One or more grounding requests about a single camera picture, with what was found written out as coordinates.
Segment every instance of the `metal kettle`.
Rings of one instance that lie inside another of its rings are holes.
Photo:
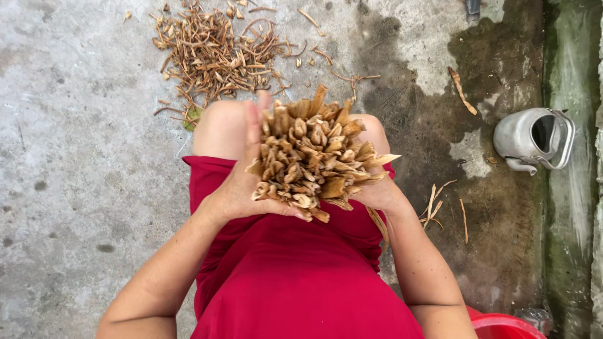
[[[565,143],[559,163],[549,160],[557,153],[565,129]],[[533,108],[509,114],[494,130],[494,148],[512,170],[527,171],[533,176],[532,164],[542,163],[550,170],[567,165],[575,135],[573,121],[560,110]]]

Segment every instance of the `kettle spout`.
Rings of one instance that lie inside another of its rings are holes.
[[[536,169],[536,167],[530,166],[530,165],[524,165],[524,164],[522,164],[522,161],[520,159],[513,158],[513,157],[507,158],[507,165],[509,165],[509,167],[514,171],[529,172],[530,176],[533,176],[538,171]]]

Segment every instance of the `person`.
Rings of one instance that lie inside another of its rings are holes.
[[[175,338],[196,279],[191,338],[477,338],[454,275],[390,177],[363,186],[352,211],[322,203],[328,223],[251,200],[259,178],[245,168],[270,100],[218,101],[203,114],[184,158],[192,215],[117,295],[96,337]],[[367,127],[360,139],[390,153],[374,116],[352,118]],[[382,236],[363,205],[387,221],[403,300],[377,274]]]

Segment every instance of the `red bucket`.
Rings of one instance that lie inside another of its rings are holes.
[[[519,318],[500,313],[482,313],[469,306],[467,312],[479,339],[546,339],[535,327]]]

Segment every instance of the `red skirt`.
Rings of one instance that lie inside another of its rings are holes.
[[[188,156],[191,213],[234,160]],[[393,177],[390,164],[384,166]],[[197,274],[191,338],[422,338],[381,280],[381,233],[363,204],[322,203],[330,221],[266,214],[229,221]]]

